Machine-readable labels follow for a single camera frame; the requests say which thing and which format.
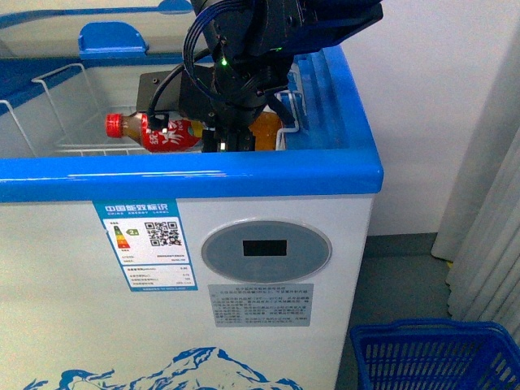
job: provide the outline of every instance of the white curtain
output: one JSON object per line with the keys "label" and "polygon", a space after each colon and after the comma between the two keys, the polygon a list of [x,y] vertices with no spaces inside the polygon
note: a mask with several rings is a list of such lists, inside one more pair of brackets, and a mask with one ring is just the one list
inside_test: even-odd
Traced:
{"label": "white curtain", "polygon": [[496,321],[520,342],[520,131],[454,258],[455,319]]}
{"label": "white curtain", "polygon": [[520,33],[466,151],[432,254],[453,261],[455,319],[492,320],[520,344]]}

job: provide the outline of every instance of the qr code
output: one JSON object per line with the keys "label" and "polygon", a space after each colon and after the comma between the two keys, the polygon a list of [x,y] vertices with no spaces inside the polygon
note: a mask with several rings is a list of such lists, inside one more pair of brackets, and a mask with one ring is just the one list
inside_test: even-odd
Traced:
{"label": "qr code", "polygon": [[152,246],[182,245],[177,222],[145,222]]}

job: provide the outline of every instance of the mountain graphic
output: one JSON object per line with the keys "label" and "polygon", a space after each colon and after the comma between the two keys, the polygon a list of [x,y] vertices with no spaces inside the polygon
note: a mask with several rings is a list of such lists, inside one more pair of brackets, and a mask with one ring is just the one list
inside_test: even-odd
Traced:
{"label": "mountain graphic", "polygon": [[184,351],[164,369],[131,383],[110,383],[114,373],[67,370],[55,385],[35,379],[24,390],[303,390],[290,379],[272,382],[215,347]]}

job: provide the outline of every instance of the gray floor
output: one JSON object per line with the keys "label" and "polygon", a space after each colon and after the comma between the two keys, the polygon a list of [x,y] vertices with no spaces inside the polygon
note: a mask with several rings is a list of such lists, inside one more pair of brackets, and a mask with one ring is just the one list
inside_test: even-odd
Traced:
{"label": "gray floor", "polygon": [[[408,255],[396,255],[400,251],[391,245],[381,245],[384,241],[367,242],[350,327],[390,323],[396,319],[449,317],[449,288],[444,282],[448,264],[427,254],[431,237],[427,240],[425,236],[416,238],[422,242],[413,240]],[[348,338],[336,390],[355,390],[357,383],[358,366]]]}

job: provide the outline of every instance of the red bottle label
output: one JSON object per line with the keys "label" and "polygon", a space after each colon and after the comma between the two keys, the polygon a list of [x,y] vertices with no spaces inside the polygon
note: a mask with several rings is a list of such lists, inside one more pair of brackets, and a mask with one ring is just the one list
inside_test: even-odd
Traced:
{"label": "red bottle label", "polygon": [[199,142],[199,138],[189,133],[190,125],[189,120],[170,120],[167,132],[147,132],[148,118],[143,115],[141,120],[142,145],[152,153],[187,150]]}

